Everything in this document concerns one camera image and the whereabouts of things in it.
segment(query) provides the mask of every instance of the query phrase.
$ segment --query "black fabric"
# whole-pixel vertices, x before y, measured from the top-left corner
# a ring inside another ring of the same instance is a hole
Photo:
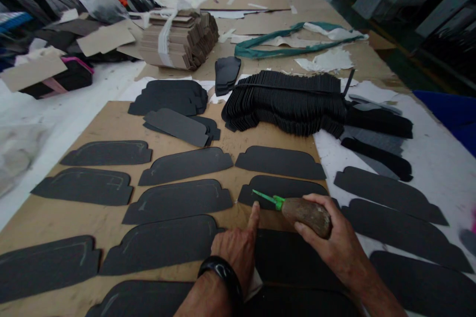
[[[65,66],[67,70],[56,74],[54,79],[67,91],[88,87],[93,83],[93,75],[91,72],[77,61],[66,62]],[[41,99],[42,96],[53,92],[53,89],[40,82],[24,88],[19,92],[31,95],[35,99]]]
[[[233,207],[230,193],[213,179],[149,188],[125,213],[123,224],[145,224],[224,211]]]
[[[51,38],[53,38],[55,34],[56,34],[56,31],[41,29],[41,30],[35,31],[34,36],[36,38],[49,41]]]
[[[241,59],[230,56],[215,62],[215,94],[217,97],[228,94],[235,87]]]
[[[86,317],[173,317],[193,282],[129,280],[114,286]]]
[[[76,40],[76,35],[72,32],[59,31],[50,37],[45,47],[53,46],[54,48],[67,52],[68,47]]]
[[[334,184],[359,197],[377,202],[435,224],[448,225],[441,209],[430,204],[418,189],[356,167],[337,172]]]
[[[130,176],[124,172],[75,167],[44,178],[30,193],[65,201],[125,206],[132,194],[129,182]]]
[[[402,306],[428,317],[476,316],[476,284],[464,274],[388,252],[370,262]]]
[[[105,166],[148,163],[152,150],[142,140],[94,141],[70,151],[60,164],[66,166]]]
[[[227,128],[244,131],[266,121],[298,136],[324,129],[339,137],[345,117],[341,81],[328,73],[299,77],[261,71],[241,79],[222,110]]]
[[[147,83],[142,93],[129,106],[128,113],[146,115],[169,108],[185,116],[203,114],[208,95],[200,84],[191,80],[155,80]]]
[[[265,283],[345,290],[316,251],[297,233],[258,229],[254,257]]]
[[[238,202],[252,206],[254,201],[259,202],[261,209],[276,210],[276,205],[253,193],[253,190],[267,196],[280,196],[283,198],[302,197],[309,193],[328,196],[329,193],[318,183],[300,181],[289,178],[258,175],[254,176],[249,184],[243,185],[239,193]]]
[[[345,138],[342,140],[341,145],[356,153],[381,162],[404,182],[410,182],[413,179],[412,165],[404,158],[376,148],[375,146],[365,144],[357,139]]]
[[[350,107],[347,111],[346,125],[407,139],[413,138],[413,123],[410,120],[383,109],[362,111]]]
[[[109,250],[99,275],[124,275],[203,260],[210,256],[213,239],[221,231],[209,215],[139,225]]]
[[[64,31],[76,34],[78,36],[88,36],[94,31],[104,26],[103,23],[95,20],[74,19],[61,24],[52,24],[45,27],[47,30]]]
[[[358,317],[357,307],[341,293],[264,286],[244,306],[246,317]]]
[[[61,289],[96,276],[100,250],[88,235],[0,256],[0,303]]]
[[[139,186],[153,186],[183,178],[218,172],[233,166],[230,154],[217,147],[168,155],[154,161],[142,172]]]
[[[310,154],[302,151],[250,146],[245,153],[238,155],[235,166],[248,171],[304,179],[326,179],[322,165],[316,163]]]
[[[468,229],[463,229],[459,234],[461,244],[476,257],[476,234]]]
[[[210,141],[205,125],[168,108],[148,112],[144,121],[191,145],[204,147]]]
[[[442,266],[474,272],[463,251],[433,224],[362,199],[341,208],[357,233]]]
[[[117,50],[112,50],[107,53],[96,53],[92,56],[86,57],[78,45],[77,41],[74,41],[71,46],[68,47],[67,53],[71,56],[78,57],[84,63],[89,65],[89,63],[103,63],[103,62],[123,62],[130,60],[131,62],[137,61],[138,59],[121,53]]]

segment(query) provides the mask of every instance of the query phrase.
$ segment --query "forearm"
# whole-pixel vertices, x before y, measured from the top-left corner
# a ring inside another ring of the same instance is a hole
[[[206,271],[195,282],[175,317],[231,316],[232,309],[225,283],[213,271]]]
[[[406,317],[407,313],[372,267],[364,283],[353,293],[372,317]]]

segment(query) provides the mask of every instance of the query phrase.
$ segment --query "hand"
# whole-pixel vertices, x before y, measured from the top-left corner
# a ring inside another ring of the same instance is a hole
[[[296,222],[295,229],[320,255],[337,277],[351,291],[360,294],[368,286],[369,278],[378,278],[377,272],[362,249],[350,222],[337,209],[330,197],[317,194],[304,199],[323,205],[332,220],[331,236],[320,238],[307,225]]]
[[[259,202],[253,204],[249,216],[248,228],[241,230],[235,228],[219,233],[212,244],[212,255],[224,258],[233,268],[241,284],[245,297],[254,269],[254,243],[259,224]]]

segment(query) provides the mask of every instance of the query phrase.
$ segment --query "factory floor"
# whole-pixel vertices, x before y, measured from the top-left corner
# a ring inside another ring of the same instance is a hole
[[[350,0],[332,0],[331,5],[352,27],[372,29],[397,46],[386,62],[410,89],[476,97],[475,91],[446,74],[433,63],[410,56],[411,52],[423,41],[423,38],[415,32],[418,23],[377,23],[372,19],[365,20],[352,9]]]

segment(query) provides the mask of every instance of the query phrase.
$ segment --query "stack of black foam pieces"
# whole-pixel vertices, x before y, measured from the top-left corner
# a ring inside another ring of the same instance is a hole
[[[203,116],[184,116],[168,108],[151,111],[144,116],[143,126],[162,134],[174,136],[188,143],[205,147],[219,140],[217,123]]]
[[[208,95],[192,80],[155,80],[147,83],[142,93],[129,106],[129,114],[146,115],[168,108],[185,116],[203,114]]]
[[[335,76],[299,77],[263,70],[235,85],[222,119],[233,131],[266,121],[298,136],[324,129],[338,138],[344,131],[346,114],[341,81]]]
[[[215,62],[215,94],[217,97],[228,94],[235,87],[241,59],[236,57],[219,58]]]

